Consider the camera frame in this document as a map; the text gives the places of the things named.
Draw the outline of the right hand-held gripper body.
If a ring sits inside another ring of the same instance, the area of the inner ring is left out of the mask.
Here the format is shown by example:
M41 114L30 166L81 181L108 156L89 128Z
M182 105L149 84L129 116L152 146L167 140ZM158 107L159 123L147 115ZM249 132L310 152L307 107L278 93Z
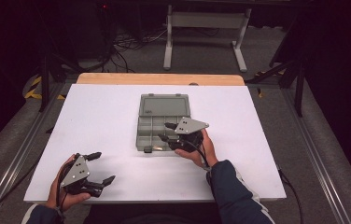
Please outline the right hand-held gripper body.
M177 123L176 130L173 130L177 138L170 138L168 146L170 149L182 149L187 152L198 150L203 142L202 130L209 127L209 124L196 119L183 117Z

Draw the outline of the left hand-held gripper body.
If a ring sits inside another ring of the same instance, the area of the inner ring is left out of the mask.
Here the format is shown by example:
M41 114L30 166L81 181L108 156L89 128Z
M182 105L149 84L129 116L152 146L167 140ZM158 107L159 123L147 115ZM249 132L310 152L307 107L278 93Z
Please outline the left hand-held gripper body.
M65 165L65 173L61 174L60 186L69 194L89 193L98 198L104 186L102 183L94 183L88 180L90 170L84 155L76 154L71 162Z

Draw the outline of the grey plastic compartment box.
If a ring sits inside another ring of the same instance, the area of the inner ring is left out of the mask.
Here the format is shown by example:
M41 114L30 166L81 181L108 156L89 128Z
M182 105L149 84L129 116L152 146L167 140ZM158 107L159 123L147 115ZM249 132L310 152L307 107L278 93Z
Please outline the grey plastic compartment box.
M166 128L164 123L178 123L183 117L190 117L187 94L142 94L135 143L137 150L145 153L172 150L158 134L177 138L174 131Z

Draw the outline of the person's left hand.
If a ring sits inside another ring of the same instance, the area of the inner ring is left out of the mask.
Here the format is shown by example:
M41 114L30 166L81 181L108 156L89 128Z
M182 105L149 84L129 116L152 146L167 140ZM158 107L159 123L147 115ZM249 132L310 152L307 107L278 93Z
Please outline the person's left hand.
M61 174L62 168L60 168L58 174L53 180L47 201L44 205L48 208L55 209L59 207L63 212L70 209L72 206L87 201L91 195L89 193L79 193L77 195L66 194L58 186L59 176Z

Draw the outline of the person's right hand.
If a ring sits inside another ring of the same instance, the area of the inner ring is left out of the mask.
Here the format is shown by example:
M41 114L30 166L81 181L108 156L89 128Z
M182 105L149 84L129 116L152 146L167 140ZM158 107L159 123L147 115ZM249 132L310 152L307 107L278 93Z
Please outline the person's right hand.
M214 144L206 129L202 130L202 134L204 139L199 150L187 152L182 149L176 149L175 154L184 159L191 160L197 166L206 169L208 167L213 167L218 162L218 159L215 153Z

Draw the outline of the white board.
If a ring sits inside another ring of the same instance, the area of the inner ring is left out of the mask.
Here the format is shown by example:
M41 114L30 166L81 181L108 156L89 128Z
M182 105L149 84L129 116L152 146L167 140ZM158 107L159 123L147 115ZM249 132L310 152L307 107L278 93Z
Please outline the white board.
M286 196L272 152L245 86L93 85L71 87L24 199L44 202L74 153L100 152L89 179L113 176L97 203L197 203L213 199L205 171L173 151L144 153L135 138L144 93L185 93L194 119L208 123L217 157L229 160L263 201Z

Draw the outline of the wooden table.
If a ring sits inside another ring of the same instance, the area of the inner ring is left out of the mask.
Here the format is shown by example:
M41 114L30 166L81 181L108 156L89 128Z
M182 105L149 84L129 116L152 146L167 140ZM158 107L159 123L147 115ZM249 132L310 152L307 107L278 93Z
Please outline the wooden table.
M244 86L239 75L82 73L77 84Z

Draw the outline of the person's dark torso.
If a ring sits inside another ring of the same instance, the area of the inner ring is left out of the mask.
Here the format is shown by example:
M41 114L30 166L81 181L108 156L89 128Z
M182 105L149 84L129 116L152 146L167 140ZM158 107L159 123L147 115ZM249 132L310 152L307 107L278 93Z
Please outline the person's dark torso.
M215 203L93 205L84 224L221 224Z

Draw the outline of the black metal stand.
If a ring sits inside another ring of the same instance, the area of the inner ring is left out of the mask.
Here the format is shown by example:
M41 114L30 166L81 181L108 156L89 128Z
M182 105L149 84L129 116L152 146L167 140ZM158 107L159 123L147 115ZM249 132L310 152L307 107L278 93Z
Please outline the black metal stand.
M272 77L283 72L278 79L278 85L281 89L288 89L293 82L296 82L294 108L299 117L302 117L302 94L305 78L305 68L301 60L281 63L266 72L258 72L256 76L245 81L245 84L258 84L264 79Z
M72 72L81 74L86 72L86 69L80 67L76 63L65 59L59 54L49 53L41 57L41 64L39 66L41 76L41 106L39 111L43 112L49 105L49 77L52 77L55 82L65 82L66 74L63 65L66 65Z

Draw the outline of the yellow black floor tape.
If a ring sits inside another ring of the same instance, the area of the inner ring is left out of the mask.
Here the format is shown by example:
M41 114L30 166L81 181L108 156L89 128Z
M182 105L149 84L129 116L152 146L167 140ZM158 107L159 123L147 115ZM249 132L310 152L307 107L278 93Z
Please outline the yellow black floor tape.
M38 84L41 82L42 77L41 76L37 76L32 85L30 86L29 90L24 94L24 98L25 99L29 99L29 98L34 98L34 99L41 99L42 95L40 93L36 93L35 90L38 86Z

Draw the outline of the aluminium rail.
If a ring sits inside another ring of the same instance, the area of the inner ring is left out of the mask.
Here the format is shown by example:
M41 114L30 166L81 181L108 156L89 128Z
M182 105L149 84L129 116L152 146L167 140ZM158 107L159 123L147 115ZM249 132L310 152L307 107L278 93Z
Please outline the aluminium rail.
M303 142L305 143L306 153L309 157L310 162L312 163L317 179L320 183L321 188L323 189L323 192L327 198L327 201L337 223L351 224L349 215L347 214L340 195L334 186L332 178L330 177L330 174L318 153L313 138L309 133L303 118L299 116L297 110L294 107L292 92L287 89L282 89L281 92L288 106L288 109L290 110L290 114L296 123L297 129L302 136Z
M63 106L70 84L54 84L49 104L30 98L0 132L0 224L20 224L30 206L23 200Z

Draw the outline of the white metal desk frame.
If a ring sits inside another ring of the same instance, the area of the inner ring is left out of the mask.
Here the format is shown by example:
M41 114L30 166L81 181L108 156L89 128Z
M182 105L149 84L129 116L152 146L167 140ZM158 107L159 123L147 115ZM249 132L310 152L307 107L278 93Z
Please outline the white metal desk frame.
M246 33L251 15L251 8L243 13L213 13L213 12L180 12L174 11L173 6L167 7L166 31L167 39L163 59L163 68L170 70L173 51L173 28L216 28L238 29L238 37L232 41L232 50L242 73L247 71L241 45Z

